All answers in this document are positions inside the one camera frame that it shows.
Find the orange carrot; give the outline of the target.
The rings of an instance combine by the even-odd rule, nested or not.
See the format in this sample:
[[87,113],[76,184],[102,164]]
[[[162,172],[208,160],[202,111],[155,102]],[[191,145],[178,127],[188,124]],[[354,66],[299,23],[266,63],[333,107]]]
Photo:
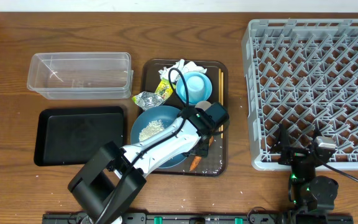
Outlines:
[[[213,142],[214,142],[214,137],[212,136],[212,137],[209,139],[209,146],[211,146]],[[202,160],[202,157],[200,157],[200,156],[195,156],[194,159],[193,159],[193,161],[192,161],[192,163],[191,163],[191,166],[190,166],[189,171],[191,172],[191,171],[195,170],[201,160]]]

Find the dark blue plate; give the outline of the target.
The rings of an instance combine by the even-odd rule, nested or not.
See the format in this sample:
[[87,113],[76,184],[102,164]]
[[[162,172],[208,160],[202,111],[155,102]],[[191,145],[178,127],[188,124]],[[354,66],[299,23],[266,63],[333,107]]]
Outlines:
[[[179,109],[172,106],[158,106],[143,112],[135,121],[131,130],[131,143],[125,146],[125,156],[129,161],[144,152],[144,155],[134,162],[136,169],[142,169],[149,174],[161,165],[184,152],[190,151],[199,140],[196,128],[183,118],[178,117]],[[153,121],[161,122],[164,130],[152,137],[140,141],[141,131]]]

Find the black waste tray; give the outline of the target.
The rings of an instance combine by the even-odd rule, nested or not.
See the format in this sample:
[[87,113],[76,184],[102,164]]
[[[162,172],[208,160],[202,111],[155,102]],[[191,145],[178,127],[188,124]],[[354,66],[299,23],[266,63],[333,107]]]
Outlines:
[[124,111],[119,106],[54,108],[39,114],[34,163],[85,164],[109,142],[124,143]]

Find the white cup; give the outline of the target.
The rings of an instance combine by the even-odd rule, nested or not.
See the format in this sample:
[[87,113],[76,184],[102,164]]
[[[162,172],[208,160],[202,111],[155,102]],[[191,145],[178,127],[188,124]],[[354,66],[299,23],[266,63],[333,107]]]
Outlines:
[[211,106],[211,103],[208,101],[200,101],[195,105],[195,108],[202,109],[206,111]]

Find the light blue cup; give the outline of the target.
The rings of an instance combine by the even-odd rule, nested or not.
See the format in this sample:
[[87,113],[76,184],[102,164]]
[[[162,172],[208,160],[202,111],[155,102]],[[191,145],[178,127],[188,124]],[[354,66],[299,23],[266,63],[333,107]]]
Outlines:
[[192,101],[201,100],[205,93],[204,80],[199,76],[192,76],[187,81],[189,98]]

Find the brown serving tray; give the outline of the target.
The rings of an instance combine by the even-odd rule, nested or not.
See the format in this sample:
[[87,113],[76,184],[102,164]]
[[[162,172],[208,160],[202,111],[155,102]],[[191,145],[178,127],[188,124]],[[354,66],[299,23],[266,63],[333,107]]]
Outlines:
[[[145,63],[141,76],[141,91],[155,91],[160,83],[159,70],[164,67],[171,67],[177,61],[174,59],[151,59]],[[207,69],[206,76],[211,80],[213,90],[211,96],[208,98],[210,103],[219,102],[219,68],[224,73],[224,104],[228,108],[228,70],[226,66],[218,61],[200,61],[196,60],[195,64]],[[154,170],[155,174],[171,174],[171,175],[192,175],[192,176],[206,176],[217,177],[222,174],[227,167],[227,153],[228,141],[227,136],[222,134],[214,137],[214,142],[209,147],[208,156],[202,158],[197,168],[189,171],[191,163],[194,159],[193,155],[184,157],[178,155],[173,159],[161,165],[160,168]]]

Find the yellow foil snack wrapper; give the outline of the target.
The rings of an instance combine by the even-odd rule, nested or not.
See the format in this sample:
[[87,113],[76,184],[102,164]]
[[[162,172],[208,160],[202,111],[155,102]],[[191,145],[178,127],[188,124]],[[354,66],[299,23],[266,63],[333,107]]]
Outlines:
[[176,90],[176,85],[167,79],[161,79],[156,90],[152,92],[143,91],[132,97],[132,101],[144,111],[164,104]]

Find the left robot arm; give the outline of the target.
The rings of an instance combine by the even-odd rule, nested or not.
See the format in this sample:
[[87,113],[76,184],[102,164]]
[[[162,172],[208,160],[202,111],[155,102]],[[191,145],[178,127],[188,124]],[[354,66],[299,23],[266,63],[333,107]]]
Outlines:
[[186,107],[163,131],[132,145],[102,146],[68,184],[93,223],[113,223],[130,207],[147,176],[180,154],[208,155],[211,136],[229,121],[220,103],[207,110]]

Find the clear plastic bin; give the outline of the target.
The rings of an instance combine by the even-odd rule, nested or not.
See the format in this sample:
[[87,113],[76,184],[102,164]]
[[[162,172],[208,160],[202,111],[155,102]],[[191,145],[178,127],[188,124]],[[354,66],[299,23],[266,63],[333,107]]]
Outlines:
[[126,99],[132,80],[127,52],[37,53],[30,61],[27,88],[49,100]]

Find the white rice pile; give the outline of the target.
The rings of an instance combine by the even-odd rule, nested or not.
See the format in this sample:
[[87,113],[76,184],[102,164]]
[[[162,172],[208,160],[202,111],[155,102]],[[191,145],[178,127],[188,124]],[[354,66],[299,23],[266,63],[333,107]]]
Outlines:
[[162,120],[155,120],[151,121],[142,131],[139,133],[139,141],[145,141],[148,138],[158,134],[159,132],[163,131],[164,125]]

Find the right wooden chopstick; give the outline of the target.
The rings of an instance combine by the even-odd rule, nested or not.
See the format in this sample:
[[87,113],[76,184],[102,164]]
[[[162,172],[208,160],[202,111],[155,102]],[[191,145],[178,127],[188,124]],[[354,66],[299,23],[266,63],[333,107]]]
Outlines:
[[[224,87],[224,73],[219,69],[219,78],[220,78],[220,84],[219,84],[219,87],[220,87],[220,104],[224,104],[224,92],[223,92],[223,87]],[[221,132],[224,131],[224,125],[221,126]]]

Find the light blue bowl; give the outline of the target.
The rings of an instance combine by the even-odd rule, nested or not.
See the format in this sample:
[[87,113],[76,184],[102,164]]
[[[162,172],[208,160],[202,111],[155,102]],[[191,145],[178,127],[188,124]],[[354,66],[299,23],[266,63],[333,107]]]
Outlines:
[[186,99],[189,99],[189,105],[194,106],[195,104],[197,104],[200,101],[206,101],[212,94],[212,83],[211,80],[203,73],[200,72],[188,72],[186,74],[183,75],[185,78],[185,83],[187,83],[188,79],[192,76],[199,76],[204,80],[204,84],[205,84],[205,93],[204,93],[204,97],[201,100],[198,101],[192,101],[189,98],[189,93],[188,93],[188,88],[187,88],[187,84],[184,85],[183,80],[179,79],[179,81],[177,81],[176,84],[176,94],[178,95],[179,99],[182,100],[182,102],[186,103]]

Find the left wooden chopstick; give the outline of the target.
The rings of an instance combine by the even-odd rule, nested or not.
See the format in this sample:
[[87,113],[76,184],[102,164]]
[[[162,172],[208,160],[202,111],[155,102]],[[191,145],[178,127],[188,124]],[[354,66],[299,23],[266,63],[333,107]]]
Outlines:
[[223,102],[223,73],[219,68],[219,102]]

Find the crumpled white tissue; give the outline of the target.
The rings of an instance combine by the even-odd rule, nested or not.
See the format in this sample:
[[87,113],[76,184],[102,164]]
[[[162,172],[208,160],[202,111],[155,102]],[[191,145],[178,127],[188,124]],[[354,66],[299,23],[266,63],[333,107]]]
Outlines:
[[[162,70],[159,70],[158,72],[160,74],[160,79],[168,80],[169,71],[172,70],[173,68],[176,68],[179,71],[181,71],[181,73],[183,75],[188,72],[200,72],[203,74],[205,74],[207,72],[206,68],[204,68],[202,66],[198,66],[193,61],[185,62],[184,59],[181,59],[181,60],[177,61],[171,67],[168,67],[168,68],[164,67]],[[179,76],[178,72],[176,70],[174,70],[171,72],[170,78],[171,78],[171,82],[175,83],[180,79],[180,76]]]

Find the grey dishwasher rack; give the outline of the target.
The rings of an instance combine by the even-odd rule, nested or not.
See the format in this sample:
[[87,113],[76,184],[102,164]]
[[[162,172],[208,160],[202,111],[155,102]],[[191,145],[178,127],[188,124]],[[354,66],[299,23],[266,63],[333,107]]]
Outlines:
[[254,19],[242,38],[252,166],[283,170],[279,127],[293,147],[313,131],[335,140],[329,165],[358,170],[358,19]]

